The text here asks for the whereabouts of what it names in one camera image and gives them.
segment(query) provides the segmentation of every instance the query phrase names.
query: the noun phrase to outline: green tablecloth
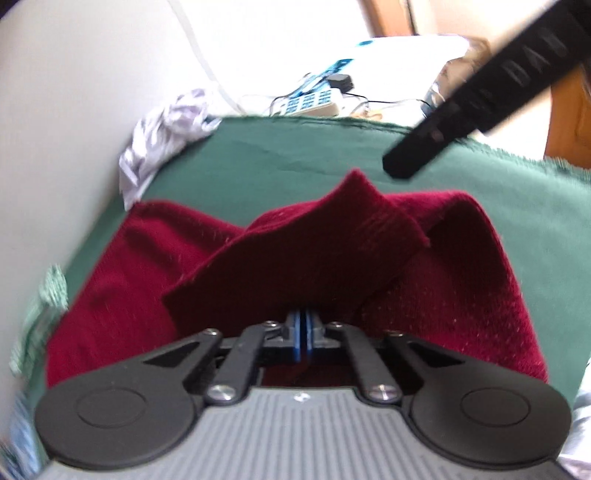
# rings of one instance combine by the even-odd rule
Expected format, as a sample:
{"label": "green tablecloth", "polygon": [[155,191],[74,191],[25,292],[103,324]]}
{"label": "green tablecloth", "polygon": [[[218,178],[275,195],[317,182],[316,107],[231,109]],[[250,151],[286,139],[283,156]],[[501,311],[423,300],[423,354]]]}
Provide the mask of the green tablecloth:
{"label": "green tablecloth", "polygon": [[[170,199],[247,225],[266,210],[326,194],[352,168],[385,193],[465,190],[500,233],[551,383],[572,402],[591,352],[588,173],[465,141],[411,182],[395,181],[382,171],[381,156],[405,131],[353,119],[228,118],[210,139],[167,165],[144,198]],[[67,270],[71,300],[123,218],[117,197]]]}

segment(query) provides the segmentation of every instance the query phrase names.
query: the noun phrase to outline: folded cloth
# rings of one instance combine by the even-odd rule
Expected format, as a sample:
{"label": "folded cloth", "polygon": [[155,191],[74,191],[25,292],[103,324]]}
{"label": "folded cloth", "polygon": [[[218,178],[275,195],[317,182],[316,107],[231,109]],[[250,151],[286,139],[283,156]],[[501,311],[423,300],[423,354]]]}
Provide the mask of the folded cloth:
{"label": "folded cloth", "polygon": [[45,358],[46,343],[68,308],[66,278],[52,265],[29,303],[19,337],[12,346],[9,367],[26,387],[33,371]]}
{"label": "folded cloth", "polygon": [[207,112],[209,97],[207,90],[191,90],[137,123],[130,145],[119,157],[119,191],[125,210],[141,200],[162,165],[219,126],[221,119]]}
{"label": "folded cloth", "polygon": [[298,307],[547,379],[496,233],[462,192],[384,196],[358,171],[246,229],[168,202],[129,213],[48,346],[47,381]]}

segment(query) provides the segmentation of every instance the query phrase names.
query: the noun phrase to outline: metal screw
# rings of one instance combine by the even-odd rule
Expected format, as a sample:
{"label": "metal screw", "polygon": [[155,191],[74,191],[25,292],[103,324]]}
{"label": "metal screw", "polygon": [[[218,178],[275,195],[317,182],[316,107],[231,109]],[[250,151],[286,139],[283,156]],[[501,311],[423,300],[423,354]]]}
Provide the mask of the metal screw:
{"label": "metal screw", "polygon": [[380,403],[390,403],[398,400],[400,393],[392,385],[376,385],[368,392],[369,398]]}
{"label": "metal screw", "polygon": [[213,385],[207,389],[209,398],[219,401],[230,401],[236,397],[236,389],[230,385]]}

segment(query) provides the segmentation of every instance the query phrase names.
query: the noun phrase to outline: wooden door frame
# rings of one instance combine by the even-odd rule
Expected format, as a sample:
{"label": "wooden door frame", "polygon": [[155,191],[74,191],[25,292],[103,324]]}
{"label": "wooden door frame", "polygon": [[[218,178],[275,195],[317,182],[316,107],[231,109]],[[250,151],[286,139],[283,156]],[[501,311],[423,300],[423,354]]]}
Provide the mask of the wooden door frame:
{"label": "wooden door frame", "polygon": [[545,154],[591,168],[591,104],[582,66],[552,85],[552,110]]}
{"label": "wooden door frame", "polygon": [[359,0],[374,37],[414,35],[407,0]]}

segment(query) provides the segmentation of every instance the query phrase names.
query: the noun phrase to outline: dark red fabric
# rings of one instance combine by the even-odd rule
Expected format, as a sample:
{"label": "dark red fabric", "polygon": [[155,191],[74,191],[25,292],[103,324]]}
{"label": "dark red fabric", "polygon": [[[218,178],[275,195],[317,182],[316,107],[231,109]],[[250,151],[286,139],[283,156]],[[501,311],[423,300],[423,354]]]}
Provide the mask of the dark red fabric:
{"label": "dark red fabric", "polygon": [[353,171],[325,198],[246,229],[169,202],[136,205],[51,338],[47,381],[206,327],[235,336],[297,307],[547,379],[519,285],[474,199],[384,196]]}

